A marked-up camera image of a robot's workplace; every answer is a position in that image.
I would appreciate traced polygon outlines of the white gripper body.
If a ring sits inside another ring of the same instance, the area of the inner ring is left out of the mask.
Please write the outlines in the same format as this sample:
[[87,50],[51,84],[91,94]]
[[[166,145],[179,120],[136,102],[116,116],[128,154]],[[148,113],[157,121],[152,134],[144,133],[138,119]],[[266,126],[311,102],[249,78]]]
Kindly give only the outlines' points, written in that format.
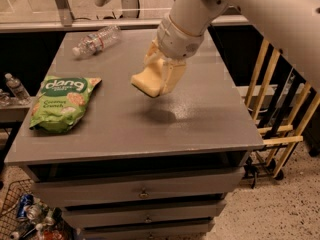
[[157,29],[159,50],[168,58],[182,60],[196,54],[202,44],[204,34],[191,34],[181,30],[168,14]]

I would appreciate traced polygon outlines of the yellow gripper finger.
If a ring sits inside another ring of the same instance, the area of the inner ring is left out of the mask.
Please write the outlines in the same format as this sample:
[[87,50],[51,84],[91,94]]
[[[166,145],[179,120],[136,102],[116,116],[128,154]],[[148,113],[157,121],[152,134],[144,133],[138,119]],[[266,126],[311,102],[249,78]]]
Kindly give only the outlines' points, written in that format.
[[144,65],[145,66],[155,65],[156,63],[159,62],[160,59],[161,59],[161,51],[159,50],[157,39],[154,39],[151,42],[149,49],[144,57]]
[[185,60],[165,60],[162,67],[161,94],[173,91],[186,70]]

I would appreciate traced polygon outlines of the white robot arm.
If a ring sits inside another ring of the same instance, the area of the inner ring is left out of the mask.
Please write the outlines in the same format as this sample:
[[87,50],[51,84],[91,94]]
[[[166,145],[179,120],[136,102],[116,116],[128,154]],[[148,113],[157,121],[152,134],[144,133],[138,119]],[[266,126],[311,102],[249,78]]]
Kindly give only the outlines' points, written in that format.
[[320,0],[175,0],[157,29],[146,65],[193,56],[210,23],[234,6],[316,91],[320,91]]

